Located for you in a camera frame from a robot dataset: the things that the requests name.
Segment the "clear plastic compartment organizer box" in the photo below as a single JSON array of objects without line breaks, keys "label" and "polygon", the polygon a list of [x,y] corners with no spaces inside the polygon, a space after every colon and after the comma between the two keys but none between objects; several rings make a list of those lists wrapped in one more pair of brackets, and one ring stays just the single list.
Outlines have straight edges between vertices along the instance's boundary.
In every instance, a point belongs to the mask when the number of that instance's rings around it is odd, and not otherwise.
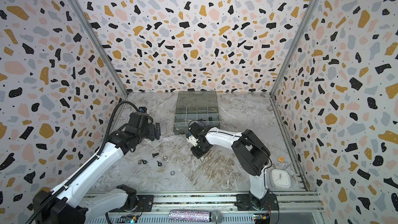
[{"label": "clear plastic compartment organizer box", "polygon": [[184,134],[197,122],[200,126],[220,127],[217,93],[215,91],[179,92],[174,115],[175,135]]}]

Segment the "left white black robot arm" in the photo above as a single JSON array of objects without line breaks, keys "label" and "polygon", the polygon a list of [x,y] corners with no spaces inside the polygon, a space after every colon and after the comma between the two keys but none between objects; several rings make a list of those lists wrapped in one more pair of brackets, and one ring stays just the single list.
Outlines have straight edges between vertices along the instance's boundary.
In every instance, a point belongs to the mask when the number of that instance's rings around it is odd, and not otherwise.
[{"label": "left white black robot arm", "polygon": [[138,196],[135,189],[126,185],[84,200],[89,189],[124,155],[134,152],[144,139],[160,138],[160,125],[147,114],[147,109],[135,106],[134,110],[128,123],[114,132],[110,129],[116,114],[112,113],[98,151],[64,182],[34,197],[34,212],[28,224],[87,224],[114,209],[136,216],[152,210],[153,195]]}]

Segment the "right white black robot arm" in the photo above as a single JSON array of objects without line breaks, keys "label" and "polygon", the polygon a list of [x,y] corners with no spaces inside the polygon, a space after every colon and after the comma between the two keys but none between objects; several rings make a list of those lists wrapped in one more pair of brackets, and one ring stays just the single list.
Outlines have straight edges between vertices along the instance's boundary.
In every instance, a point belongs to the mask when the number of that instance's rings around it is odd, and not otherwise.
[{"label": "right white black robot arm", "polygon": [[232,150],[240,166],[249,174],[249,205],[243,208],[263,210],[268,207],[270,190],[266,175],[272,166],[271,153],[254,132],[249,129],[241,133],[229,132],[194,122],[189,126],[186,138],[192,145],[192,153],[198,159],[207,154],[213,146]]}]

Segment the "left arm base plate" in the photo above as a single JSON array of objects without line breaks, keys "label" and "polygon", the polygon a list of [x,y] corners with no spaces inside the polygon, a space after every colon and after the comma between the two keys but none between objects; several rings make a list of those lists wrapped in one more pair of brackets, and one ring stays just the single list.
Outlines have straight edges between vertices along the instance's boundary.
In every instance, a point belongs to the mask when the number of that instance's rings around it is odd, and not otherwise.
[{"label": "left arm base plate", "polygon": [[154,195],[136,195],[128,197],[121,208],[111,210],[111,213],[141,213],[151,212],[154,203]]}]

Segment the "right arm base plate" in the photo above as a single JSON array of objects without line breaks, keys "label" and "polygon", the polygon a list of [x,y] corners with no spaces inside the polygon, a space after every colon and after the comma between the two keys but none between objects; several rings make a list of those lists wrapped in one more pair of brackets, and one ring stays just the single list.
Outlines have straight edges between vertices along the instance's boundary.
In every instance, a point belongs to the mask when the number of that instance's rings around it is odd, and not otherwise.
[{"label": "right arm base plate", "polygon": [[235,206],[239,211],[279,210],[276,195],[269,192],[262,199],[257,199],[252,194],[238,194],[236,195]]}]

